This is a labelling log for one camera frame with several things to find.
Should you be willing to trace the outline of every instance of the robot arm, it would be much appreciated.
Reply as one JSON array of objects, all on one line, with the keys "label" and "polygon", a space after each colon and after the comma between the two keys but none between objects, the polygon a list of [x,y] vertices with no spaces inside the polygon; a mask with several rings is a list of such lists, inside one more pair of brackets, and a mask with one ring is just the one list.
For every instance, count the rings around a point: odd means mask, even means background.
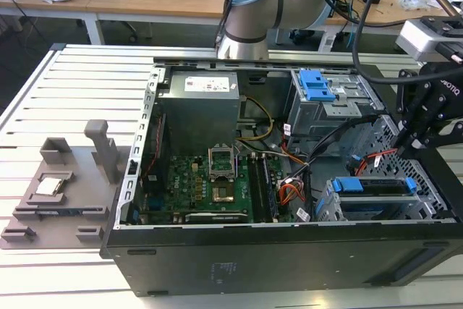
[{"label": "robot arm", "polygon": [[218,57],[268,59],[268,29],[307,28],[323,23],[328,13],[324,0],[233,0]]},{"label": "robot arm", "polygon": [[[419,62],[427,62],[420,75],[448,72],[463,63],[461,16],[422,17],[405,22],[396,43]],[[400,77],[416,72],[403,69]],[[451,120],[463,117],[463,82],[460,76],[413,85],[399,85],[396,111],[402,115],[394,141],[403,157],[412,158],[420,148],[437,148],[463,142],[463,122],[441,134]]]}]

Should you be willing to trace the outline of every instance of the power supply label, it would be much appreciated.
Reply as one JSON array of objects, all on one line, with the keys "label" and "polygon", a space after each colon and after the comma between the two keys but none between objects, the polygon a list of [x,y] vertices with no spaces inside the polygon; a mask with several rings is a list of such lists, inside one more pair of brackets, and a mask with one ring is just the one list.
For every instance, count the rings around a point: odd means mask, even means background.
[{"label": "power supply label", "polygon": [[228,77],[189,76],[185,79],[185,92],[229,92]]}]

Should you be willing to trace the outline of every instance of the wooden desk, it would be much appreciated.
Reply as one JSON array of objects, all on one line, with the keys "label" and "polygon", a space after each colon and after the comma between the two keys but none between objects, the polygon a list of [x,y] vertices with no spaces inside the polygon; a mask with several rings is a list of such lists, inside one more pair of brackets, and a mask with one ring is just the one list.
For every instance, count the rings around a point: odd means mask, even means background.
[{"label": "wooden desk", "polygon": [[220,18],[224,0],[90,0],[87,11]]},{"label": "wooden desk", "polygon": [[[222,15],[224,0],[71,0],[47,4],[40,0],[16,0],[31,17],[75,18],[85,21],[91,43],[103,44],[99,20],[136,22],[167,22],[183,24],[217,25]],[[354,0],[354,8],[361,13],[362,0]],[[11,0],[0,0],[0,14],[21,15]],[[405,20],[426,14],[442,15],[440,9],[405,11],[398,0],[381,0],[373,5],[368,22],[384,23]],[[330,51],[335,34],[346,20],[337,14],[326,20],[322,30],[319,51]],[[365,28],[365,33],[397,34],[398,28]]]}]

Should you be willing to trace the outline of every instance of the open computer chassis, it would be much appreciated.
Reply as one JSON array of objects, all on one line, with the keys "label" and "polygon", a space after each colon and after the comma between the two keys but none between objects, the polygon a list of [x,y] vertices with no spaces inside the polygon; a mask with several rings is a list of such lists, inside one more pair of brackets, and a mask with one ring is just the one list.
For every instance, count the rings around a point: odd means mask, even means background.
[{"label": "open computer chassis", "polygon": [[[374,66],[365,68],[376,76],[381,75]],[[102,248],[102,255],[115,260],[137,296],[401,286],[453,255],[463,253],[463,187],[435,149],[419,151],[415,160],[404,160],[395,154],[384,156],[382,164],[372,167],[368,174],[412,177],[421,187],[421,196],[429,200],[428,213],[432,216],[408,216],[390,221],[140,223],[134,201],[140,190],[151,113],[160,96],[171,88],[173,71],[182,69],[251,72],[245,82],[238,78],[237,88],[260,96],[262,101],[282,98],[282,115],[285,122],[293,124],[293,129],[300,117],[295,110],[310,111],[313,107],[305,103],[307,96],[297,80],[298,72],[319,69],[330,80],[331,91],[344,87],[348,112],[381,114],[373,124],[357,128],[360,134],[350,130],[338,148],[328,150],[333,152],[328,158],[344,161],[353,153],[364,156],[382,151],[398,132],[395,93],[391,87],[368,85],[351,66],[334,66],[328,62],[309,66],[285,62],[157,59],[145,92],[120,196],[111,209],[114,225]],[[265,81],[255,76],[259,72],[265,72]],[[341,119],[334,117],[332,125],[349,118],[347,114],[342,116]],[[321,118],[313,117],[311,122]],[[324,122],[330,121],[327,114],[323,114],[323,118]],[[307,128],[307,124],[298,127]],[[312,131],[318,130],[320,128],[315,127]],[[289,148],[297,147],[299,140],[291,137]],[[330,168],[315,162],[313,185],[318,183],[323,187],[327,178],[330,179],[326,173]],[[342,175],[334,172],[331,179],[334,176]]]}]

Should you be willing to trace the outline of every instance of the chip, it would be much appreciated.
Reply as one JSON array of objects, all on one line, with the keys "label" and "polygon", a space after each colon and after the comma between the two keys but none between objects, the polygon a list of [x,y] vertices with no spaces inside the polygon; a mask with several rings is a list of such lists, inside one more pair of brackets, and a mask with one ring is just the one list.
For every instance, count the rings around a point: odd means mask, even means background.
[{"label": "chip", "polygon": [[212,201],[214,203],[234,202],[234,183],[216,181],[212,183]]}]

